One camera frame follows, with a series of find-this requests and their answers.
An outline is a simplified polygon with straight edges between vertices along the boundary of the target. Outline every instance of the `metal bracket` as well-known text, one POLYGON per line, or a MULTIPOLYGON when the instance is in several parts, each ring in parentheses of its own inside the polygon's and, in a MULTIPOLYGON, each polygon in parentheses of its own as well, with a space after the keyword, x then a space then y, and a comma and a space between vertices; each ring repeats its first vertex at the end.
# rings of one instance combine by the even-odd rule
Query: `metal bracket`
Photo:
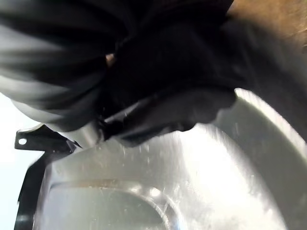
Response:
POLYGON ((14 230, 32 230, 45 168, 51 162, 70 155, 75 148, 72 142, 43 124, 32 129, 17 131, 15 149, 45 151, 45 153, 26 172, 18 198, 19 208, 14 230))

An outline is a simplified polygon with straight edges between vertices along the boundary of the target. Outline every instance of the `stainless steel sink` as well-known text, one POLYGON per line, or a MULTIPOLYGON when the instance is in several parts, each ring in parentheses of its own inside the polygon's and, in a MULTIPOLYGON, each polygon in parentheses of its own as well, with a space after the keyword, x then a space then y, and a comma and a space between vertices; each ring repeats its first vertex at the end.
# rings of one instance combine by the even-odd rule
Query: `stainless steel sink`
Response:
POLYGON ((34 229, 306 230, 305 142, 258 97, 237 95, 212 124, 53 162, 34 229))

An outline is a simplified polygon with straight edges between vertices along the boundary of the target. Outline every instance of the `bracket hole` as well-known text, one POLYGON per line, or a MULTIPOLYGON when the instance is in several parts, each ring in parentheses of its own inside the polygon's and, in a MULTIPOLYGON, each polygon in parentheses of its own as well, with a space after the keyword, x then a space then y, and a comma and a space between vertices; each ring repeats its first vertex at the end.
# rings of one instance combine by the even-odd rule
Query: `bracket hole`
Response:
POLYGON ((19 143, 20 145, 25 145, 25 144, 27 143, 27 139, 21 138, 21 139, 18 140, 18 143, 19 143))

